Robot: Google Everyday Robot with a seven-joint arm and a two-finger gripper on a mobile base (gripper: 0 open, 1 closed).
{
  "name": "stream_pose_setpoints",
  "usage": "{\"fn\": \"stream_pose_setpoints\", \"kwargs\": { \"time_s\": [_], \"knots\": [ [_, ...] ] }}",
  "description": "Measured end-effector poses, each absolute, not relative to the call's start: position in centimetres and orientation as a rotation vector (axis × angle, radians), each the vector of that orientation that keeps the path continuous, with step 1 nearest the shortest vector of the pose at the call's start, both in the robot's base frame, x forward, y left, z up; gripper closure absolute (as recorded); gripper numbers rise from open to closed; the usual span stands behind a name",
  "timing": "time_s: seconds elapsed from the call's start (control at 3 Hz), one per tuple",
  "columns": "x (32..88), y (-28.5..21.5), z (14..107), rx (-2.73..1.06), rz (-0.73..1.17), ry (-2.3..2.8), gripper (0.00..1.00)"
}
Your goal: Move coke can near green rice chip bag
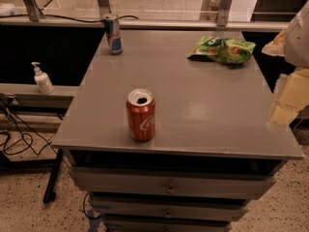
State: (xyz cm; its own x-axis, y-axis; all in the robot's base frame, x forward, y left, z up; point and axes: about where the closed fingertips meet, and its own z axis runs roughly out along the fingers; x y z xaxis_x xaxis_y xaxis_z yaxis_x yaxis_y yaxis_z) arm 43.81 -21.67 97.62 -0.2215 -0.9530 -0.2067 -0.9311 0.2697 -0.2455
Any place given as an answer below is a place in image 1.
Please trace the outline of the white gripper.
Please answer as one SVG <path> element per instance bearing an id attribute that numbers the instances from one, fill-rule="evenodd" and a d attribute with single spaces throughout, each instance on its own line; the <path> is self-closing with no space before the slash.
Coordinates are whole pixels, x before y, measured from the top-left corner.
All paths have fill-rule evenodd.
<path id="1" fill-rule="evenodd" d="M 269 120 L 288 126 L 309 104 L 309 1 L 262 52 L 284 57 L 297 67 L 291 74 L 281 74 L 276 81 Z"/>

